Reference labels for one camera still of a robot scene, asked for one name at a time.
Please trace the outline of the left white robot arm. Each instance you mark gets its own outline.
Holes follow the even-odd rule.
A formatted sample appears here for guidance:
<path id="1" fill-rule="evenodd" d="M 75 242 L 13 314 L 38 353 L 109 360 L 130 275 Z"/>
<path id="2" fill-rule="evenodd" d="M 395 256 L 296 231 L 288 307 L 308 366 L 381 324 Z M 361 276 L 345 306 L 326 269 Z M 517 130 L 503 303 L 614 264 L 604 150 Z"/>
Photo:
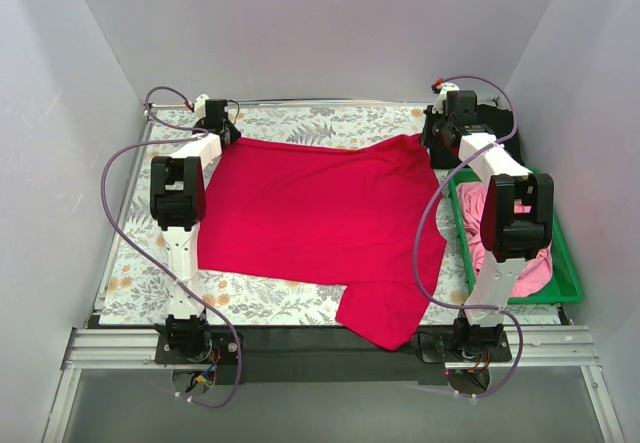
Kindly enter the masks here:
<path id="1" fill-rule="evenodd" d="M 211 351 L 206 310 L 193 295 L 199 291 L 197 243 L 206 214 L 204 169 L 240 136 L 229 119 L 229 103 L 199 95 L 193 105 L 196 126 L 208 135 L 151 162 L 151 216 L 161 229 L 168 268 L 177 277 L 160 334 L 169 351 L 191 362 L 204 360 Z"/>

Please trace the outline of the red t shirt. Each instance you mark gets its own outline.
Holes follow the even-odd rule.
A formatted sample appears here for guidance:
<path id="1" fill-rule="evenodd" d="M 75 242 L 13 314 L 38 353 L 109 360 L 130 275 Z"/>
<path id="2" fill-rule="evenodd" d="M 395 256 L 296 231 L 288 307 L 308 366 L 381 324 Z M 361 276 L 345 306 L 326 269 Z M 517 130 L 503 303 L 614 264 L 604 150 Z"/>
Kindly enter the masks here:
<path id="1" fill-rule="evenodd" d="M 241 138 L 207 186 L 198 264 L 340 285 L 337 321 L 395 350 L 437 286 L 446 242 L 426 211 L 437 186 L 417 135 L 357 150 Z"/>

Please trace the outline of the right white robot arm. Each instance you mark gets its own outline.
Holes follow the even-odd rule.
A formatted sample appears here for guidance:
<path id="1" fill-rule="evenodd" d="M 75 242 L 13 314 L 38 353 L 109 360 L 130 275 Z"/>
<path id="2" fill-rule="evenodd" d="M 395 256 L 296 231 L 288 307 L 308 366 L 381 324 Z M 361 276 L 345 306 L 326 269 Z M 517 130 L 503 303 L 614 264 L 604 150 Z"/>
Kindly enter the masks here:
<path id="1" fill-rule="evenodd" d="M 507 354 L 504 311 L 527 263 L 549 246 L 553 233 L 553 179 L 519 164 L 480 123 L 477 95 L 452 83 L 434 87 L 422 141 L 439 142 L 474 171 L 485 187 L 480 238 L 485 250 L 472 292 L 454 323 L 429 343 L 436 361 L 486 359 Z"/>

